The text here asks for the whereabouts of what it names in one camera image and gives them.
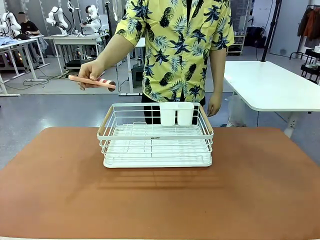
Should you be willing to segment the person's left hand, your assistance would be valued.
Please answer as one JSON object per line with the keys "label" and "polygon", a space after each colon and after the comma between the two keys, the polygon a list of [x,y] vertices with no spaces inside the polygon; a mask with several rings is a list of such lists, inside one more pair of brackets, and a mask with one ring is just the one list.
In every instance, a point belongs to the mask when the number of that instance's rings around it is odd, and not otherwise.
{"label": "person's left hand", "polygon": [[207,108],[207,116],[212,117],[216,115],[221,108],[222,93],[214,92],[209,100]]}

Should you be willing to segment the person's right hand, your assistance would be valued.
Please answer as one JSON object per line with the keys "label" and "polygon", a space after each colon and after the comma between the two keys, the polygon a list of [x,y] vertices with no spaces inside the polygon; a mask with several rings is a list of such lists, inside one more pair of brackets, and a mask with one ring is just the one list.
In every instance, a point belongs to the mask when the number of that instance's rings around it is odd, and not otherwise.
{"label": "person's right hand", "polygon": [[81,65],[78,76],[95,81],[103,74],[104,70],[104,65],[101,62],[93,60]]}

